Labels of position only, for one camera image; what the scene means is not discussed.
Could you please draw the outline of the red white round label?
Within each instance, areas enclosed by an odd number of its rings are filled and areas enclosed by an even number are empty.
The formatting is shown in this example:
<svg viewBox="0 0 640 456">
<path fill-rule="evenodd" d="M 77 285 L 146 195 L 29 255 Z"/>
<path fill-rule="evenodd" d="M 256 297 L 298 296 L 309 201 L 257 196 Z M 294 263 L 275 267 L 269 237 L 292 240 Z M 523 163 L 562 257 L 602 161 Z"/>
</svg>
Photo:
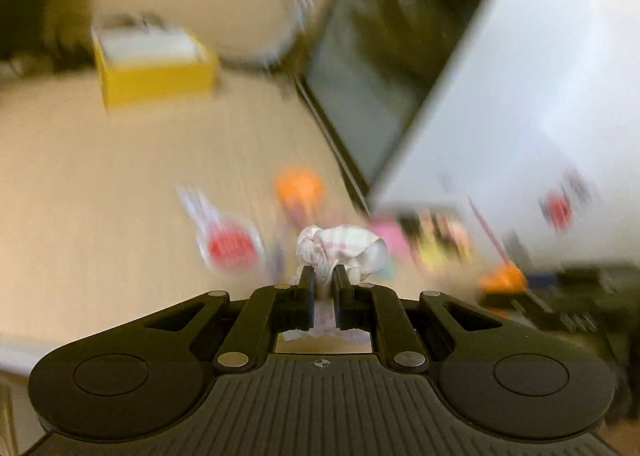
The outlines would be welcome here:
<svg viewBox="0 0 640 456">
<path fill-rule="evenodd" d="M 178 187 L 177 195 L 195 224 L 196 245 L 209 270 L 254 270 L 264 262 L 262 237 L 249 220 L 224 213 L 195 187 Z"/>
</svg>

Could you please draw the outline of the pink and blue toy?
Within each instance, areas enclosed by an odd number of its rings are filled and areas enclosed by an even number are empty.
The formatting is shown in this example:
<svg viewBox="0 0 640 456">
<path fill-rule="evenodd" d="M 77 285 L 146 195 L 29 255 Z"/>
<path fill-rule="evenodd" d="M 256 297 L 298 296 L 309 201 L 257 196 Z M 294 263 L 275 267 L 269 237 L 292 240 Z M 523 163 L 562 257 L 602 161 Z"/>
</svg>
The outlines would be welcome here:
<svg viewBox="0 0 640 456">
<path fill-rule="evenodd" d="M 390 282 L 398 275 L 410 273 L 414 268 L 413 251 L 401 224 L 394 218 L 382 218 L 368 223 L 369 230 L 385 243 L 388 259 L 381 270 L 371 275 L 376 283 Z"/>
</svg>

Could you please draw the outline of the yellow pink cup toy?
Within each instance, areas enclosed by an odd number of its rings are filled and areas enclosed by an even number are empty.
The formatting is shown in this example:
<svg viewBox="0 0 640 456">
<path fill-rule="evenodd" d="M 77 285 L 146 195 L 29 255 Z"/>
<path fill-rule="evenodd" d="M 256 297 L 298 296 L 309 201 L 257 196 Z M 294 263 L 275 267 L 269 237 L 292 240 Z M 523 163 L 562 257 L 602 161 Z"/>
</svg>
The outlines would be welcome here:
<svg viewBox="0 0 640 456">
<path fill-rule="evenodd" d="M 413 260 L 427 273 L 444 273 L 474 259 L 474 248 L 461 220 L 451 213 L 424 213 L 412 245 Z"/>
</svg>

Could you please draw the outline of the orange plastic toy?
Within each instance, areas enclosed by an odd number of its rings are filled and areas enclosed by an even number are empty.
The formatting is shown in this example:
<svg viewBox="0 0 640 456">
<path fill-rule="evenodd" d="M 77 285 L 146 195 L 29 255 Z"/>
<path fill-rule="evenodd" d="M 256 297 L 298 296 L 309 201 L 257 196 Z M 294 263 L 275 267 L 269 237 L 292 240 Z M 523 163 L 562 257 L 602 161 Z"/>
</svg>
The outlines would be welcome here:
<svg viewBox="0 0 640 456">
<path fill-rule="evenodd" d="M 276 191 L 279 202 L 286 208 L 295 206 L 305 210 L 317 209 L 324 200 L 323 180 L 312 169 L 292 168 L 277 178 Z"/>
</svg>

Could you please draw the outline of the white plaid cloth bundle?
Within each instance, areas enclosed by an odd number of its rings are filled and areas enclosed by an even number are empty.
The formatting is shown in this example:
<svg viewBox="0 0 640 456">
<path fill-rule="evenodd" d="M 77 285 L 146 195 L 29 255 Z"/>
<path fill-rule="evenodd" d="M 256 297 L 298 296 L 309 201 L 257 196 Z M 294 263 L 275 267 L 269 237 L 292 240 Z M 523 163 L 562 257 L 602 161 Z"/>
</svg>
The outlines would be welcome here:
<svg viewBox="0 0 640 456">
<path fill-rule="evenodd" d="M 318 225 L 304 228 L 296 242 L 298 274 L 309 265 L 316 274 L 314 285 L 314 327 L 308 332 L 282 334 L 284 341 L 333 338 L 363 344 L 370 335 L 361 329 L 340 331 L 336 326 L 332 301 L 332 273 L 343 265 L 347 282 L 359 284 L 390 267 L 390 253 L 385 242 L 375 233 L 359 225 L 342 224 L 322 229 Z"/>
</svg>

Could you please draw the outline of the yellow cardboard box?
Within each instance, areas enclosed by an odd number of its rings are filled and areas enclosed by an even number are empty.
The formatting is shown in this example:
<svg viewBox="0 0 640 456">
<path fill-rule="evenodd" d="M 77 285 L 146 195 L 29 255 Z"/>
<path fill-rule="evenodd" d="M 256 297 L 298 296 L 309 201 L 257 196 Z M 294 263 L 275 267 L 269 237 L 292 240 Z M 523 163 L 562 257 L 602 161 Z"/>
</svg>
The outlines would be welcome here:
<svg viewBox="0 0 640 456">
<path fill-rule="evenodd" d="M 218 57 L 183 27 L 95 27 L 91 38 L 108 110 L 215 85 Z"/>
</svg>

